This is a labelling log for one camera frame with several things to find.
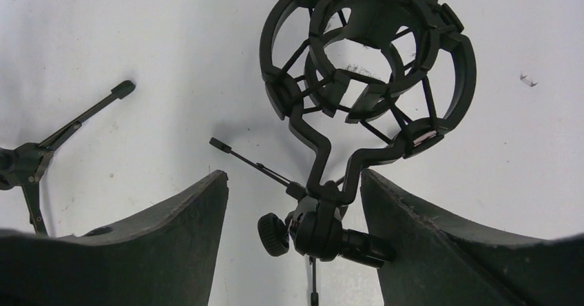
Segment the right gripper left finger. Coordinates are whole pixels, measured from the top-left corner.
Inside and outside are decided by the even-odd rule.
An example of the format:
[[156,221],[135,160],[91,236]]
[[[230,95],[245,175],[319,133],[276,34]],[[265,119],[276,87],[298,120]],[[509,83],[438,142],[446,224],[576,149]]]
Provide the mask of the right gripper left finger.
[[216,170],[83,236],[1,230],[1,304],[207,305],[227,181]]

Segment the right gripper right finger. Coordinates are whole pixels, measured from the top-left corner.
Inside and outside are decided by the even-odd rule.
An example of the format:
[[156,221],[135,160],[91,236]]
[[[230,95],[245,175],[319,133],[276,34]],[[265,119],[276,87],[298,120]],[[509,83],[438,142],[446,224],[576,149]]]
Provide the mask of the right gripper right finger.
[[583,235],[488,227],[362,173],[369,232],[396,252],[377,272],[385,305],[582,305]]

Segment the black shock-mount tripod stand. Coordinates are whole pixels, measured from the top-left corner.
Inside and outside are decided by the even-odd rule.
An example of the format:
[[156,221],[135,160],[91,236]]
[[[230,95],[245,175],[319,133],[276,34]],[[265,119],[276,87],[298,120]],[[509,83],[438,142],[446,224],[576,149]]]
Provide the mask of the black shock-mount tripod stand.
[[[261,163],[297,207],[258,220],[270,256],[294,248],[316,261],[337,257],[379,269],[395,259],[386,241],[344,229],[363,170],[416,156],[454,130],[472,102],[475,54],[462,22],[439,0],[279,0],[260,36],[267,96],[295,137],[315,153],[305,184]],[[305,121],[346,114],[384,143],[352,153],[338,180],[323,181],[330,140]]]

